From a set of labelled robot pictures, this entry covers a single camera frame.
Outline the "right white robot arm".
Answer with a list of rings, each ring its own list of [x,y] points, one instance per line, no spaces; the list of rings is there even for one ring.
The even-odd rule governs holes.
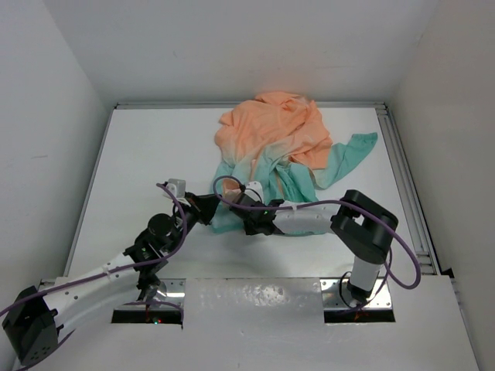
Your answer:
[[[346,191],[339,204],[313,205],[274,199],[257,200],[252,191],[237,196],[230,211],[244,223],[247,235],[306,236],[332,233],[354,254],[346,289],[357,304],[371,296],[391,249],[398,218],[357,190]]]

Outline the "orange and teal jacket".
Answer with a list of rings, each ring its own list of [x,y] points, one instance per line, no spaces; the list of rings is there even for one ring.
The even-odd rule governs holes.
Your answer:
[[[256,199],[309,203],[372,152],[377,133],[352,134],[346,144],[334,143],[315,101],[270,92],[224,113],[214,141],[221,162],[213,189],[225,199],[236,196],[240,184],[257,181],[262,190]]]

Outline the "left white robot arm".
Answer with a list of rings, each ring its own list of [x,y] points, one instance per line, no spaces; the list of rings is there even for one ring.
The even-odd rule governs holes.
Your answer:
[[[44,290],[27,287],[1,311],[3,331],[23,369],[42,362],[93,315],[142,299],[192,228],[210,224],[220,200],[188,192],[172,202],[172,215],[154,215],[130,247],[100,267]]]

